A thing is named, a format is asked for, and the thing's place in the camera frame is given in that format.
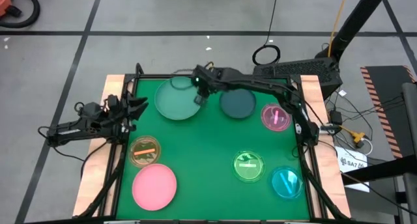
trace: pink disc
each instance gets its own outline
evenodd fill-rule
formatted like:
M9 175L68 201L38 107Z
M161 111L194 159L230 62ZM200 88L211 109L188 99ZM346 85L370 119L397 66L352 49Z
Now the pink disc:
M278 104L267 104L262 109L262 123L275 132L281 132L288 128L291 117Z
M177 190L177 179L165 165L152 164L141 169L135 177L132 194L144 210L155 211L167 206Z

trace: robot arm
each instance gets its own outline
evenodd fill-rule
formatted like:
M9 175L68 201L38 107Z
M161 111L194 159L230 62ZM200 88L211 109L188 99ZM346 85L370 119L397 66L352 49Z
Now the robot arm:
M109 95L106 105L88 103L75 110L79 119L48 128L46 138L51 147L65 145L70 141L95 139L121 139L124 129L134 131L136 126L130 125L131 120L137 120L144 112L148 103L147 98L134 98L130 93L120 100L117 96Z
M301 94L292 85L244 75L233 68L205 68L197 65L192 74L192 83L198 88L199 105L217 91L248 89L251 91L271 94L277 98L281 107L291 114L301 127L302 142L315 146L319 140L319 127L310 121L303 108Z

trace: teal petri dish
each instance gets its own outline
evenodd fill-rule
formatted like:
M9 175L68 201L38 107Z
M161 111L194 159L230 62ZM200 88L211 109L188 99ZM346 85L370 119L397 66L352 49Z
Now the teal petri dish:
M272 172L272 187L279 197L295 199L303 191L301 176L290 167L278 167Z
M233 158L233 172L243 182L256 182L262 178L265 163L260 155L241 151Z
M163 82L155 92L155 106L159 113L171 120L185 120L194 116L200 105L194 102L197 88L188 77L173 77Z
M220 107L223 112L234 119L244 119L255 111L256 97L252 91L237 89L223 92Z

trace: red vacuum hose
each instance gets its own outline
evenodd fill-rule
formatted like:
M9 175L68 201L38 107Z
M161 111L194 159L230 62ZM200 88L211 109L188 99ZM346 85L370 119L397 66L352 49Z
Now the red vacuum hose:
M17 7L12 5L11 0L0 0L0 27L6 27L6 28L23 28L27 27L31 24L33 24L39 17L40 14L40 5L38 0L31 0L33 3L33 12L29 18L27 18L25 21L21 22L4 22L1 21L5 16L14 16L19 17L22 12Z

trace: green mat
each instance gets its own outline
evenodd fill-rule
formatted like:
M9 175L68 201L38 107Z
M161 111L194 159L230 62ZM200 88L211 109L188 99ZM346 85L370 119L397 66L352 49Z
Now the green mat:
M149 107L135 122L137 130L130 133L129 147L142 135L157 138L162 151L157 163L175 173L177 193L161 210L140 208L132 197L132 183L140 169L127 159L117 219L309 219L305 190L289 201L279 198L270 183L272 171L280 166L292 167L301 175L299 160L291 155L296 146L294 126L273 132L262 124L261 110L277 102L273 96L255 93L255 113L243 120L227 117L216 94L190 119L174 121L161 116L154 105L154 93L163 81L139 81L137 96L148 97ZM265 173L259 181L245 183L233 173L233 158L242 150L264 159Z

